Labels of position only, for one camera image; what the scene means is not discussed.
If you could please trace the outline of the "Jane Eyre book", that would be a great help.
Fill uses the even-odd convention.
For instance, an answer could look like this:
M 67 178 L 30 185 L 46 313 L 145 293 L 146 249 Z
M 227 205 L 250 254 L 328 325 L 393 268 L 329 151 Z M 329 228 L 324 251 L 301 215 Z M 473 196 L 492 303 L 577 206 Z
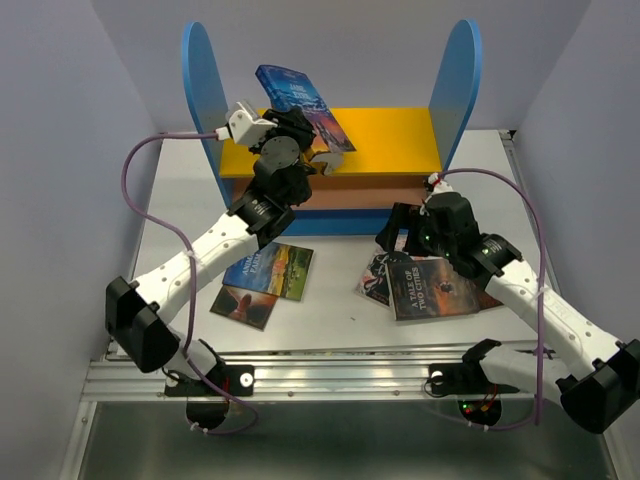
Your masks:
M 299 107 L 311 123 L 314 151 L 355 152 L 356 148 L 338 123 L 310 78 L 302 72 L 275 65 L 259 65 L 255 76 L 273 109 L 287 111 Z

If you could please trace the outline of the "Animal Farm book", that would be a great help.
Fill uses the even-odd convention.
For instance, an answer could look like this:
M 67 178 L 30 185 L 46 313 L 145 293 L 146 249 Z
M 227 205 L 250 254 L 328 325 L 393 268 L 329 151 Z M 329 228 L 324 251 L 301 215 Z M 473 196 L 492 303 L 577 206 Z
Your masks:
M 229 267 L 222 283 L 300 301 L 313 254 L 311 249 L 272 242 Z

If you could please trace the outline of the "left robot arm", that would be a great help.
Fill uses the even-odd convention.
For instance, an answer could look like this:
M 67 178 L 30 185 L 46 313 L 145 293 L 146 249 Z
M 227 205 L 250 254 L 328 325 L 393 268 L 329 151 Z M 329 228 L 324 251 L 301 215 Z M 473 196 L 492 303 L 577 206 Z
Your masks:
M 305 158 L 315 132 L 298 107 L 268 109 L 258 115 L 239 102 L 227 123 L 205 133 L 163 132 L 141 140 L 135 151 L 158 140 L 231 140 L 256 155 L 253 177 L 241 197 L 197 240 L 177 226 L 141 210 L 129 193 L 130 209 L 174 233 L 182 250 L 154 270 L 133 280 L 117 277 L 106 287 L 105 323 L 109 335 L 140 372 L 161 369 L 187 377 L 199 393 L 215 392 L 222 382 L 220 357 L 171 323 L 183 307 L 196 312 L 197 293 L 237 261 L 278 238 L 294 221 L 295 208 L 312 196 L 316 169 Z

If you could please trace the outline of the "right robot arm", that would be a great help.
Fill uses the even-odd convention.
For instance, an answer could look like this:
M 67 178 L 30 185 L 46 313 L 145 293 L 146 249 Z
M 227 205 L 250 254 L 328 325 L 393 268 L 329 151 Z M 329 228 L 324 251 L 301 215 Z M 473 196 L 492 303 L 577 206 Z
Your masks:
M 601 434 L 639 399 L 639 342 L 623 342 L 588 320 L 522 253 L 498 234 L 483 233 L 470 202 L 457 192 L 434 193 L 421 206 L 397 203 L 376 237 L 386 251 L 400 231 L 409 255 L 436 256 L 502 303 L 556 353 L 519 352 L 485 339 L 461 360 L 440 363 L 431 380 L 438 396 L 480 394 L 491 385 L 544 398 L 581 428 Z

